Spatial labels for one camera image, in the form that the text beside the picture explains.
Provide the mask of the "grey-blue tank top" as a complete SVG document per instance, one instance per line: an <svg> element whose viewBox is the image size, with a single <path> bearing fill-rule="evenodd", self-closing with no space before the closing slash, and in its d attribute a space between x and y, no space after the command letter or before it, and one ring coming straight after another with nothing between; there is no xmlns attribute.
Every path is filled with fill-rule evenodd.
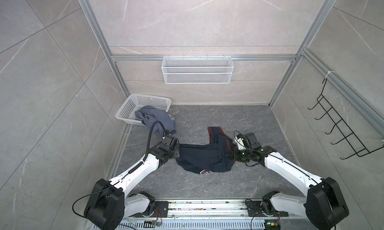
<svg viewBox="0 0 384 230"><path fill-rule="evenodd" d="M154 125L151 135L155 133L160 137L163 137L164 130L162 128L162 125L164 126L165 130L168 131L170 134L175 134L177 132L176 119L167 112L161 111L152 106L144 106L141 109L137 110L135 112L135 117L149 129L151 129L154 122L160 122Z"/></svg>

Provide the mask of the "navy red-trimmed tank top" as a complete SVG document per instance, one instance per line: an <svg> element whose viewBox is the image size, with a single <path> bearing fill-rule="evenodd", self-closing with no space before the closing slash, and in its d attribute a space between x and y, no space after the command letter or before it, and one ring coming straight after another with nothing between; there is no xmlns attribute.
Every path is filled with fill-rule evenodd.
<svg viewBox="0 0 384 230"><path fill-rule="evenodd" d="M236 145L220 127L208 127L210 143L205 145L181 144L176 162L194 174L225 173L232 169L235 160L230 158Z"/></svg>

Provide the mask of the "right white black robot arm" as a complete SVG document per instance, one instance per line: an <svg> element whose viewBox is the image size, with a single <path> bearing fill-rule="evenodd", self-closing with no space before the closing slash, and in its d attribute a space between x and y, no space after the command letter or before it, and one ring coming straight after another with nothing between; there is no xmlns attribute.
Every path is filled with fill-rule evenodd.
<svg viewBox="0 0 384 230"><path fill-rule="evenodd" d="M235 161L254 161L294 185L302 197L272 191L263 196L262 212L272 216L287 212L307 218L317 229L330 230L350 214L339 184L332 178L321 178L287 160L270 146L260 149L235 148L229 157Z"/></svg>

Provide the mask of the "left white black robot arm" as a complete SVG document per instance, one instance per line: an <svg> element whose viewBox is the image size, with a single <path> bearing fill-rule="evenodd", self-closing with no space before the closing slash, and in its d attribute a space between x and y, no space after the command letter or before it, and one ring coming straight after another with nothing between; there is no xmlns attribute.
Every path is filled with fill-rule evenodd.
<svg viewBox="0 0 384 230"><path fill-rule="evenodd" d="M146 192L131 194L131 191L146 176L174 158L179 145L177 138L166 135L129 169L108 181L97 181L83 217L101 230L114 230L125 218L137 214L151 216L155 210L155 197Z"/></svg>

